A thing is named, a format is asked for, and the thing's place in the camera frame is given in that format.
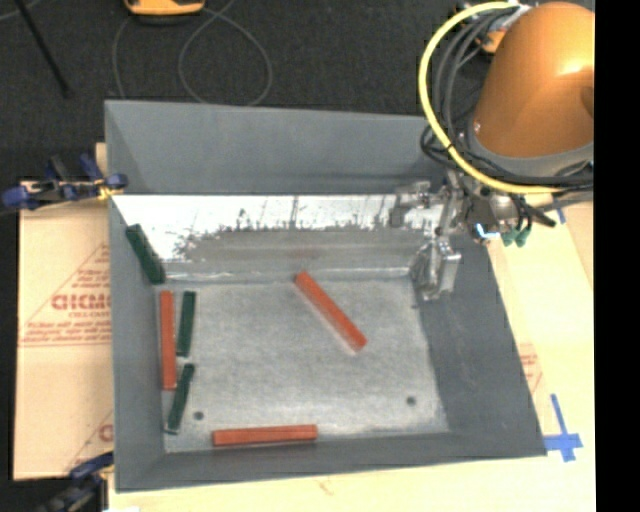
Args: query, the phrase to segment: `clamp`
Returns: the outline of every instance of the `clamp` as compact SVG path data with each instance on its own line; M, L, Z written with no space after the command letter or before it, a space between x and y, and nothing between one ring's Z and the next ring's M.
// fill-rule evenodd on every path
M78 512L97 493L101 493L100 499L104 502L106 481L100 476L100 471L113 463L113 452L107 452L76 466L69 473L71 485L33 512Z
M36 210L69 201L92 197L107 197L124 189L129 180L124 174L104 176L95 159L88 153L80 155L81 180L73 179L59 156L47 162L44 179L17 185L2 193L2 204L9 210Z

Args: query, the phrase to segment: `blue tape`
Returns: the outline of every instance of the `blue tape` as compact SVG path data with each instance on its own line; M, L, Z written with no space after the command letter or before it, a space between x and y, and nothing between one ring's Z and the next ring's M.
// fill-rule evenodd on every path
M487 231L485 233L484 227L482 227L482 224L480 224L479 222L476 223L476 233L478 233L480 238L484 238L486 240L489 240L492 238L500 238L500 233L498 231Z
M551 402L553 404L553 409L556 412L556 417L558 418L558 423L560 424L560 434L544 436L544 445L547 451L558 450L562 454L562 460L564 462L571 462L576 460L575 453L573 450L576 448L582 448L582 441L580 440L580 436L578 434L569 434L567 431L567 426L564 422L564 417L562 416L562 411L560 410L560 403L558 402L558 397L555 394L551 395Z
M83 480L92 473L111 465L113 465L113 452L103 453L73 468L69 472L69 477L72 480Z

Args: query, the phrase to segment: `yellow cable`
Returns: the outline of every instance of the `yellow cable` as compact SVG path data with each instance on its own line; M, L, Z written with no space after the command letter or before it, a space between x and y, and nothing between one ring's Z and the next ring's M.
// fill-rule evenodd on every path
M488 2L469 7L468 9L460 11L459 13L452 16L449 20L446 21L446 23L444 23L444 25L442 25L436 31L436 33L427 44L424 54L422 55L422 60L420 61L420 69L418 71L418 92L420 94L420 101L434 135L438 138L442 145L447 148L447 151L451 155L451 158L453 158L453 160L460 166L460 168L470 176L474 177L485 185L488 185L497 190L501 190L502 192L508 192L512 194L550 194L552 192L559 192L561 189L557 188L535 185L513 185L510 183L505 183L503 181L491 178L476 169L464 158L462 158L456 148L453 147L451 140L449 139L449 137L447 137L447 134L438 123L438 119L436 118L436 114L433 111L433 107L431 106L431 102L429 100L429 93L427 91L427 69L433 52L438 47L440 41L444 38L444 36L458 23L464 21L467 18L470 18L471 16L474 16L475 14L495 9L509 9L511 7L514 7L514 4L510 2Z

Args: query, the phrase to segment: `wooden block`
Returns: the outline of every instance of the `wooden block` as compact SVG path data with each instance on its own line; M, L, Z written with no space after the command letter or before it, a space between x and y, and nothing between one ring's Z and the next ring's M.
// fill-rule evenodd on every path
M165 432L168 434L177 435L180 432L180 423L182 422L184 408L187 405L189 389L191 387L191 381L193 380L195 371L196 367L191 363L185 364L182 369L180 382L178 382L176 392L173 395L173 403L171 404L169 418L167 419L167 424L165 426Z
M177 384L176 330L173 292L160 292L160 350L162 361L162 389L173 390Z
M293 441L314 441L318 438L316 425L283 425L215 430L211 433L213 446L238 446Z
M135 252L143 272L149 278L151 284L162 284L166 279L166 273L162 261L153 250L140 224L128 226L125 234Z
M176 353L182 357L189 357L191 351L191 337L193 336L193 320L196 311L196 292L185 291L182 294L182 310Z
M331 297L307 273L296 275L295 283L305 296L318 308L322 315L335 327L353 350L360 350L367 344L362 334L347 315L333 302Z

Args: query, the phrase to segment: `orange object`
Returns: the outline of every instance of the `orange object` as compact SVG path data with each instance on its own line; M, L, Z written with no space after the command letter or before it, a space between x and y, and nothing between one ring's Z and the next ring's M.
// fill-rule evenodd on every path
M338 332L347 340L353 350L360 350L367 344L367 338L353 324L347 315L336 305L331 297L320 287L307 272L300 272L295 283L305 296L331 322Z
M315 441L317 438L318 427L315 425L238 428L215 430L211 433L213 446Z
M124 0L124 5L138 15L184 16L202 11L205 0Z
M173 293L160 292L160 346L162 352L162 389L173 390L177 385L176 329Z
M518 18L489 68L473 123L505 157L533 158L593 142L595 13L548 2Z

